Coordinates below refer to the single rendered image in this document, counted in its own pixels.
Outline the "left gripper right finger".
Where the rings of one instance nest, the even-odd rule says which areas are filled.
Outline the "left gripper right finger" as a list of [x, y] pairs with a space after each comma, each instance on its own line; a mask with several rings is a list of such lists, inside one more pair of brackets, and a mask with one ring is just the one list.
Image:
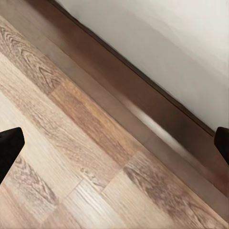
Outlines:
[[214, 145], [218, 151], [222, 154], [224, 159], [229, 165], [229, 129], [224, 127], [218, 127], [215, 133]]

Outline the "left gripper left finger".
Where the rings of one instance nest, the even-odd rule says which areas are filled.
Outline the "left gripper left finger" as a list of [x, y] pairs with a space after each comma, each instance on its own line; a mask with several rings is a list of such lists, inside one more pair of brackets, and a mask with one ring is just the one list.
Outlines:
[[20, 127], [0, 132], [0, 184], [25, 145]]

